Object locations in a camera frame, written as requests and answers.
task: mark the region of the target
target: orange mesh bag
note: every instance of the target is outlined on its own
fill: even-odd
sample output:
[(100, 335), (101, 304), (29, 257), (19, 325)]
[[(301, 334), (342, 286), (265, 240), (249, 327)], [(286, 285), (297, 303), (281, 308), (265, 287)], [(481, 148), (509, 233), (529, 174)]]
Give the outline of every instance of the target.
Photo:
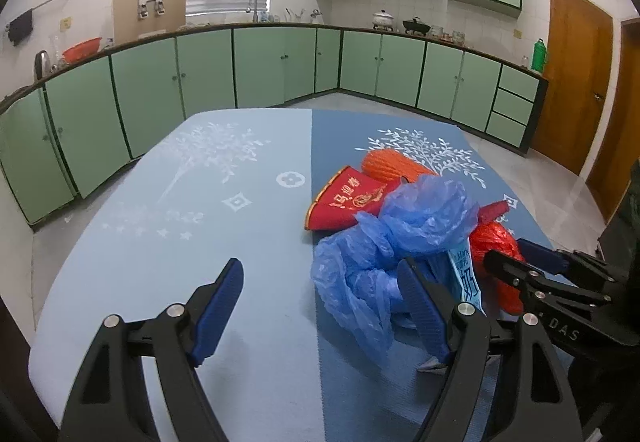
[(362, 172), (380, 182), (391, 182), (404, 177), (415, 182), (420, 175), (437, 175), (429, 168), (412, 161), (392, 148), (371, 150), (362, 159)]
[[(489, 276), (484, 265), (482, 265), (482, 260), (484, 260), (484, 255), (492, 249), (525, 262), (525, 259), (520, 254), (516, 240), (498, 222), (479, 225), (469, 235), (469, 243), (471, 244), (471, 259), (474, 262), (474, 272), (479, 278)], [(522, 314), (523, 307), (522, 301), (520, 301), (520, 291), (497, 278), (494, 278), (494, 280), (500, 308), (516, 316)]]

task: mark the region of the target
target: wooden board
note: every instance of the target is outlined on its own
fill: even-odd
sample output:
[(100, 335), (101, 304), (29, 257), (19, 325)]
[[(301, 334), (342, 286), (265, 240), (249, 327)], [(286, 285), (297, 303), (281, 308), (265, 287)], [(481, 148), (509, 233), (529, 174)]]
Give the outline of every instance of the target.
[(113, 31), (116, 45), (135, 42), (142, 35), (173, 32), (185, 24), (186, 0), (162, 0), (164, 15), (157, 16), (149, 5), (149, 16), (138, 19), (138, 0), (113, 0)]

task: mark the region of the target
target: countertop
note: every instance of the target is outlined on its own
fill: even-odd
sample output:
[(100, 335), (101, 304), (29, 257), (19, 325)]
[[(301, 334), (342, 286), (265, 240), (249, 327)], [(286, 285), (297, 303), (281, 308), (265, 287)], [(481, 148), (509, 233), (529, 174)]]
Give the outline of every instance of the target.
[(174, 38), (175, 36), (184, 36), (187, 34), (196, 34), (197, 32), (208, 32), (208, 31), (219, 31), (221, 29), (242, 29), (242, 28), (250, 28), (253, 26), (257, 26), (257, 27), (301, 27), (301, 28), (318, 28), (318, 29), (337, 29), (339, 31), (360, 31), (360, 32), (373, 32), (376, 34), (393, 34), (395, 36), (404, 36), (406, 38), (411, 38), (412, 40), (423, 40), (425, 42), (433, 42), (435, 44), (441, 44), (441, 45), (446, 45), (447, 47), (453, 47), (453, 48), (458, 48), (460, 50), (468, 50), (469, 52), (473, 52), (474, 54), (477, 54), (478, 56), (483, 56), (485, 58), (489, 58), (490, 60), (495, 60), (498, 61), (500, 63), (504, 63), (505, 65), (508, 65), (516, 70), (520, 70), (521, 72), (525, 72), (526, 74), (529, 74), (530, 76), (533, 77), (537, 77), (539, 79), (543, 79), (542, 75), (540, 75), (538, 72), (535, 72), (533, 70), (530, 70), (528, 68), (524, 68), (523, 66), (517, 65), (515, 63), (511, 63), (510, 61), (507, 60), (502, 60), (501, 58), (498, 58), (497, 56), (492, 56), (491, 54), (487, 54), (485, 52), (482, 52), (480, 50), (476, 50), (474, 48), (471, 47), (460, 47), (460, 45), (455, 45), (452, 44), (451, 42), (446, 42), (443, 40), (434, 40), (433, 38), (426, 38), (423, 36), (414, 36), (412, 34), (404, 34), (403, 32), (392, 32), (392, 31), (379, 31), (377, 29), (368, 29), (368, 28), (345, 28), (345, 27), (339, 27), (339, 26), (328, 26), (328, 25), (321, 25), (321, 24), (297, 24), (297, 23), (293, 23), (293, 22), (279, 22), (279, 23), (264, 23), (264, 24), (254, 24), (252, 22), (248, 22), (248, 23), (238, 23), (238, 24), (221, 24), (221, 25), (205, 25), (205, 26), (196, 26), (193, 28), (187, 28), (187, 29), (182, 29), (180, 31), (175, 31), (175, 32), (166, 32), (164, 34), (156, 34), (154, 36), (149, 36), (148, 38), (143, 38), (142, 40), (137, 40), (135, 42), (127, 42), (126, 44), (121, 44), (121, 45), (115, 45), (114, 47), (108, 47), (108, 48), (104, 48), (101, 51), (97, 52), (96, 54), (93, 54), (91, 56), (88, 56), (87, 58), (84, 58), (81, 61), (77, 61), (75, 63), (69, 64), (67, 66), (65, 66), (64, 68), (61, 68), (60, 70), (54, 72), (53, 74), (50, 74), (49, 76), (44, 77), (43, 79), (39, 80), (37, 83), (33, 83), (31, 85), (27, 85), (24, 86), (22, 88), (19, 88), (18, 90), (14, 91), (13, 93), (5, 96), (1, 101), (0, 101), (0, 114), (2, 114), (3, 112), (5, 112), (12, 104), (14, 104), (17, 100), (25, 97), (27, 94), (30, 94), (31, 92), (33, 92), (34, 90), (42, 87), (47, 81), (49, 81), (50, 79), (53, 79), (56, 76), (59, 76), (60, 74), (63, 74), (65, 72), (68, 72), (69, 70), (81, 66), (85, 63), (89, 63), (90, 61), (93, 60), (98, 60), (99, 58), (103, 58), (105, 56), (108, 56), (110, 54), (114, 54), (115, 52), (119, 52), (121, 50), (126, 50), (127, 48), (132, 48), (132, 47), (137, 47), (138, 45), (143, 45), (143, 44), (149, 44), (151, 42), (156, 42), (158, 40), (165, 40), (167, 38)]

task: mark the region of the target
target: electrical outlet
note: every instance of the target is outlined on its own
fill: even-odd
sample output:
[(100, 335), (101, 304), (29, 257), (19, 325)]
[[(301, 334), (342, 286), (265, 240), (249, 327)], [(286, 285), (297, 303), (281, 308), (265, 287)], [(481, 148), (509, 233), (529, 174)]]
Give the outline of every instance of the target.
[(60, 31), (66, 31), (67, 29), (71, 29), (71, 16), (68, 16), (67, 18), (62, 18), (62, 20), (60, 20)]

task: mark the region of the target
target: bottle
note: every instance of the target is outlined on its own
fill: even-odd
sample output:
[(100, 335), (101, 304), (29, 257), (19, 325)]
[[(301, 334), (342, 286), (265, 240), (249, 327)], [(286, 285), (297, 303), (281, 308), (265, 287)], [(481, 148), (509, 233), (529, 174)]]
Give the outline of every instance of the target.
[(545, 42), (540, 38), (533, 46), (533, 58), (531, 60), (531, 68), (540, 73), (545, 68), (546, 64), (546, 47)]

